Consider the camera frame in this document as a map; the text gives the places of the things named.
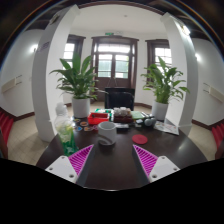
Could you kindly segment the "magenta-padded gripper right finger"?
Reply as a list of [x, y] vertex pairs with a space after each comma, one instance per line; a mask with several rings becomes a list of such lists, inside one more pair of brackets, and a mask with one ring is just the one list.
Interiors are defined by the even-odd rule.
[[179, 168], [166, 156], [157, 157], [137, 145], [133, 145], [132, 156], [142, 185], [155, 182], [179, 171]]

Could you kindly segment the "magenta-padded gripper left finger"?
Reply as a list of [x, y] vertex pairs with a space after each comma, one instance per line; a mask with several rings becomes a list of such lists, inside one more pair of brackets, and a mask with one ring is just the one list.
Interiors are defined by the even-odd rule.
[[46, 171], [72, 183], [84, 186], [91, 160], [94, 155], [94, 145], [89, 145], [71, 156], [59, 156]]

